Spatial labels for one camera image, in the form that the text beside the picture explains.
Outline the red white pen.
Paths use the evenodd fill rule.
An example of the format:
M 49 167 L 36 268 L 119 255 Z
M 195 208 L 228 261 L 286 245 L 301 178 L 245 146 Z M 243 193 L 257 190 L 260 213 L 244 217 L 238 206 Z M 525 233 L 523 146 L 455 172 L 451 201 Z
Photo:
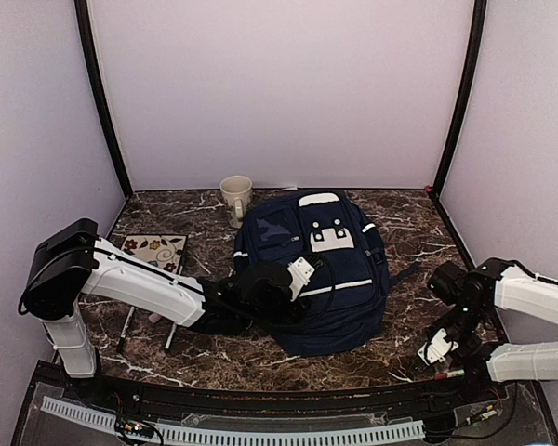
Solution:
M 447 372 L 440 372 L 437 373 L 434 376 L 435 380 L 444 380 L 444 379 L 450 379 L 450 378 L 454 378 L 454 377 L 461 377 L 465 374 L 463 369 L 460 370 L 453 370 L 453 371 L 447 371 Z

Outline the navy blue student backpack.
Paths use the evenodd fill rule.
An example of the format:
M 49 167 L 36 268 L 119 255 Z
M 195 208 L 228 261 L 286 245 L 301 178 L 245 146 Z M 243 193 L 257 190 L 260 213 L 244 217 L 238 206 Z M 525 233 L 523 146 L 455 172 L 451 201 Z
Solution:
M 234 244 L 238 274 L 260 262 L 286 268 L 310 266 L 296 297 L 270 335 L 292 356 L 315 357 L 358 348 L 380 329 L 389 292 L 416 272 L 410 264 L 389 272 L 376 225 L 343 193 L 301 191 L 251 208 Z

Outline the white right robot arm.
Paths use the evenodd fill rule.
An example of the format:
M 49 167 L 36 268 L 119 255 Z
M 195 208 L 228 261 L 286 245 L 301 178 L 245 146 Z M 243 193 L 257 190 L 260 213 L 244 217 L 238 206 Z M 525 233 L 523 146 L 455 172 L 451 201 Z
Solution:
M 428 287 L 450 309 L 427 329 L 417 361 L 458 365 L 462 401 L 497 383 L 558 381 L 558 280 L 491 257 L 470 270 L 447 261 Z

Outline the black marker pen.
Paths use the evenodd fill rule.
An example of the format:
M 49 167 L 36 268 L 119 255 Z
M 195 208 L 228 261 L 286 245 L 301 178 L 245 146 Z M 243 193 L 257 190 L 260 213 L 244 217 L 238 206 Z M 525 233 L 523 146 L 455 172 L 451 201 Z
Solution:
M 128 311 L 127 315 L 126 315 L 125 323 L 123 325 L 123 328 L 122 328 L 122 331 L 121 331 L 121 334 L 119 336 L 118 343 L 117 343 L 117 346 L 116 346 L 116 352 L 117 353 L 122 353 L 123 352 L 124 345 L 125 345 L 126 338 L 127 338 L 127 333 L 128 333 L 128 330 L 129 330 L 129 328 L 130 328 L 130 326 L 133 322 L 135 310 L 136 310 L 136 308 L 134 306 L 131 306 L 129 308 L 129 311 Z

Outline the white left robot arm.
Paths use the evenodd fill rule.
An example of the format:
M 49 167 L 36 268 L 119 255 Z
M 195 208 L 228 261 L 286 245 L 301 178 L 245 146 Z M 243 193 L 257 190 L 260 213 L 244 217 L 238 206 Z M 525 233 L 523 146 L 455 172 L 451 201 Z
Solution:
M 81 218 L 40 243 L 18 304 L 35 316 L 75 387 L 93 405 L 113 396 L 98 370 L 77 304 L 79 295 L 99 295 L 157 313 L 197 333 L 239 335 L 250 323 L 274 332 L 298 333 L 311 305 L 303 289 L 319 272 L 335 276 L 329 260 L 303 252 L 282 264 L 260 261 L 218 282 L 159 269 L 101 238 L 98 225 Z

